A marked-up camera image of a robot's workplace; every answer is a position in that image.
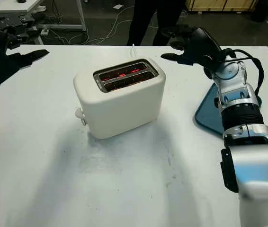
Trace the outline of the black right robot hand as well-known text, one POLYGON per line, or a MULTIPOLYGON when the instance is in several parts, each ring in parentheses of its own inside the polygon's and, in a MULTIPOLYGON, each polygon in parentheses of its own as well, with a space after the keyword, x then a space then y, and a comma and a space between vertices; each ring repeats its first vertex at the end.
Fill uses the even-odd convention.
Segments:
POLYGON ((175 38, 175 41, 172 41, 170 46, 183 52, 182 54, 162 54, 161 57, 166 60, 185 65, 196 63, 211 71, 217 70, 224 60, 221 47, 201 27, 175 25, 162 28, 161 33, 165 37, 175 38))

